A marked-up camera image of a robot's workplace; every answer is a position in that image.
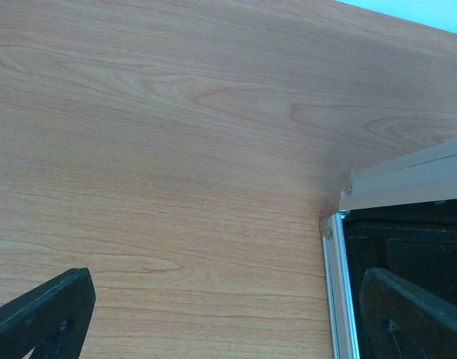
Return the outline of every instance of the silver metal edge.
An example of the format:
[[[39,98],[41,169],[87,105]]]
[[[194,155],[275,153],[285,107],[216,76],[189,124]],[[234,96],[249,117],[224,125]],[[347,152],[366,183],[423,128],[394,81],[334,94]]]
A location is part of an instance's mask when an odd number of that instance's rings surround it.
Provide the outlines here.
[[[327,218],[332,238],[323,238],[334,357],[359,359],[355,314],[343,235],[344,213]]]

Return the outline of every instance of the open box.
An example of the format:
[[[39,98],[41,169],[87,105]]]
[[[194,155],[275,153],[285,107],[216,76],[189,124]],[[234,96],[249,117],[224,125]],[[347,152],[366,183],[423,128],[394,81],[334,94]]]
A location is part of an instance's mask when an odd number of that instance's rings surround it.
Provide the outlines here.
[[[360,305],[369,269],[440,298],[457,321],[457,141],[351,172],[342,184],[339,210],[320,225],[334,358],[379,358]],[[399,358],[439,358],[416,345]],[[443,358],[457,358],[457,344]]]

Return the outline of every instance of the light blue floor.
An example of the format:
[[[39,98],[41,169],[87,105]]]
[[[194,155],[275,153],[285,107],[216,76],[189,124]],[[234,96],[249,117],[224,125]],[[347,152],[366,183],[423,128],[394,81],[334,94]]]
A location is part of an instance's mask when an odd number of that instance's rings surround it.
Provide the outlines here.
[[[339,0],[378,13],[457,33],[457,0]]]

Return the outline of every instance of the wood grain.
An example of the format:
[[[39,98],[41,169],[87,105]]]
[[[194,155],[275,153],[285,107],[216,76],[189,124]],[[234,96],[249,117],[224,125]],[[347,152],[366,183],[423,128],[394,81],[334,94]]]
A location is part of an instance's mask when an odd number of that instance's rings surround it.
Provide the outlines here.
[[[332,1],[0,1],[0,305],[83,358],[330,358],[338,176],[457,138],[457,35]]]

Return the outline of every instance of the wooden surface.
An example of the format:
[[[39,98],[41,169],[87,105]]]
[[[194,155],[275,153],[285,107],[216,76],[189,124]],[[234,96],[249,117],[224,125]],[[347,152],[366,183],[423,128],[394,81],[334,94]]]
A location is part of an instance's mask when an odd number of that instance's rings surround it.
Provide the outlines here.
[[[319,219],[457,138],[457,35],[332,1],[0,1],[0,305],[71,267],[83,358],[330,358]]]

